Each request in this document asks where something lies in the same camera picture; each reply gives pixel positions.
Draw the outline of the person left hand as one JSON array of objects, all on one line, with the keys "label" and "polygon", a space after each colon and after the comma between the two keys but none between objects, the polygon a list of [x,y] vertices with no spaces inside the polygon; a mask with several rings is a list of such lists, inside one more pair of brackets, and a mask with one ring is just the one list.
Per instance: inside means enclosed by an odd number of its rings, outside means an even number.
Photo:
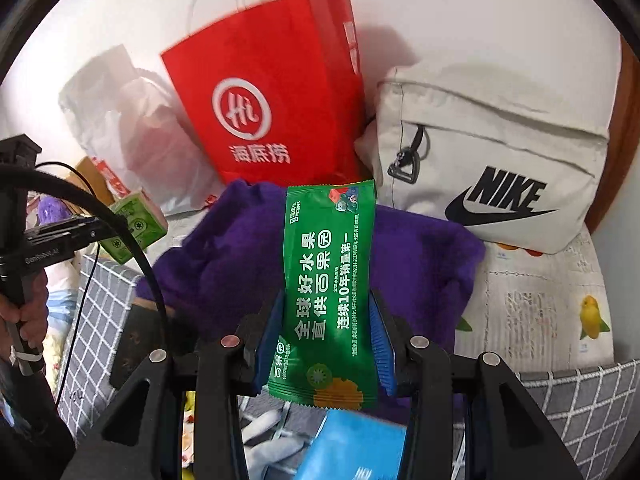
[{"label": "person left hand", "polygon": [[29,348],[39,349],[48,330],[47,289],[48,278],[41,271],[32,281],[32,300],[23,307],[17,307],[5,296],[0,296],[1,314],[1,359],[9,362],[12,337],[6,329],[6,323],[20,324],[21,338]]}]

